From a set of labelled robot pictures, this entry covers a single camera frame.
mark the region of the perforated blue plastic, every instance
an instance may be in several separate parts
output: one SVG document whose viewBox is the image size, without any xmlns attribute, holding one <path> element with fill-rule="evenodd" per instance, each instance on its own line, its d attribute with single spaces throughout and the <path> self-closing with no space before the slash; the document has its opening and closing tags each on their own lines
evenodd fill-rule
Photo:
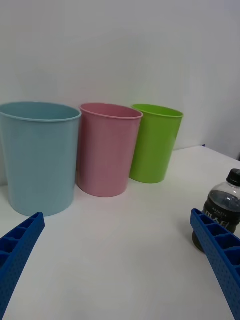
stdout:
<svg viewBox="0 0 240 320">
<path fill-rule="evenodd" d="M 44 227 L 44 216 L 41 212 L 38 212 L 0 239 L 1 320 Z"/>
<path fill-rule="evenodd" d="M 240 320 L 240 239 L 197 209 L 191 211 L 190 223 L 235 320 Z"/>
</svg>

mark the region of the white table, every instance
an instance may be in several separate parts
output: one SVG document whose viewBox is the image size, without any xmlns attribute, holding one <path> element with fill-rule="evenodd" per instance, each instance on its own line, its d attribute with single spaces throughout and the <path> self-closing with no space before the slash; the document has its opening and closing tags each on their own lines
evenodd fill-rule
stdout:
<svg viewBox="0 0 240 320">
<path fill-rule="evenodd" d="M 129 180 L 113 198 L 76 186 L 71 207 L 45 218 L 4 320 L 232 320 L 190 226 L 232 168 L 199 146 L 175 151 L 162 183 Z M 0 235 L 25 219 L 0 188 Z"/>
</svg>

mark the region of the dark liquid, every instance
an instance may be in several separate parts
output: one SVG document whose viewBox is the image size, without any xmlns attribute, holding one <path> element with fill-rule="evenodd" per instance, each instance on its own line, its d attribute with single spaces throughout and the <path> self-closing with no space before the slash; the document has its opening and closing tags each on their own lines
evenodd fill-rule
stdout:
<svg viewBox="0 0 240 320">
<path fill-rule="evenodd" d="M 202 212 L 234 233 L 240 222 L 240 200 L 223 191 L 211 191 Z M 199 250 L 204 252 L 194 232 L 192 233 L 192 241 Z"/>
</svg>

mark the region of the light blue cup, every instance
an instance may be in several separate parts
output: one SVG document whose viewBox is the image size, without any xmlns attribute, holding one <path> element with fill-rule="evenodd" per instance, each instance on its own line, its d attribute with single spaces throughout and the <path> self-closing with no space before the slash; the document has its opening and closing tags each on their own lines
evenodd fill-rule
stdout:
<svg viewBox="0 0 240 320">
<path fill-rule="evenodd" d="M 16 102 L 0 106 L 8 199 L 20 214 L 55 215 L 74 198 L 81 112 L 66 105 Z"/>
</svg>

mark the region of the black bottle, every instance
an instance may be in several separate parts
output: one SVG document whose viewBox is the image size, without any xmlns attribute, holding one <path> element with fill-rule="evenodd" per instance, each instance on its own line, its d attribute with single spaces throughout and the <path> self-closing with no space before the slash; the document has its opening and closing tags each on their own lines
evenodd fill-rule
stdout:
<svg viewBox="0 0 240 320">
<path fill-rule="evenodd" d="M 240 170 L 232 169 L 226 182 L 216 185 L 209 193 L 203 213 L 234 233 L 240 222 Z M 195 246 L 204 252 L 196 234 L 192 233 Z"/>
</svg>

